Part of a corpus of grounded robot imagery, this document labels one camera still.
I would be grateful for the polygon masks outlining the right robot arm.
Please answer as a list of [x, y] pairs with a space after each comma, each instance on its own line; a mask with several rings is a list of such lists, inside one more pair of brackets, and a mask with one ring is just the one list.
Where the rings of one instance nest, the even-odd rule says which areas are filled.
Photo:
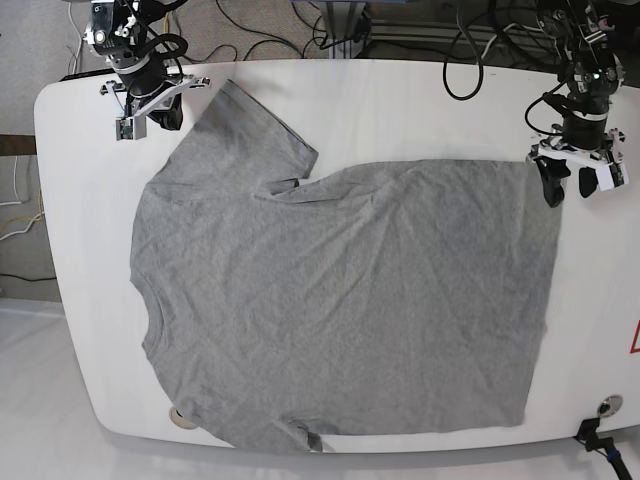
[[114, 100], [118, 141], [147, 135], [147, 121], [178, 131], [183, 123], [182, 95], [210, 81], [187, 74], [180, 59], [188, 51], [185, 38], [158, 33], [152, 24], [177, 10], [173, 1], [92, 1], [84, 40], [117, 75], [99, 93]]

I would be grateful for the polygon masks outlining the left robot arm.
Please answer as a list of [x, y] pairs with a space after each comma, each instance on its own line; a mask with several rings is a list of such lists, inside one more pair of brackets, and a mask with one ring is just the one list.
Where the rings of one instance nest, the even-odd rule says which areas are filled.
[[609, 47], [613, 30], [592, 1], [538, 1], [539, 27], [554, 42], [560, 58], [558, 86], [525, 110], [527, 126], [542, 136], [526, 160], [541, 177], [546, 203], [558, 207], [565, 198], [563, 180], [578, 167], [584, 198], [629, 183], [622, 144], [626, 136], [607, 121], [610, 97], [623, 82], [624, 69]]

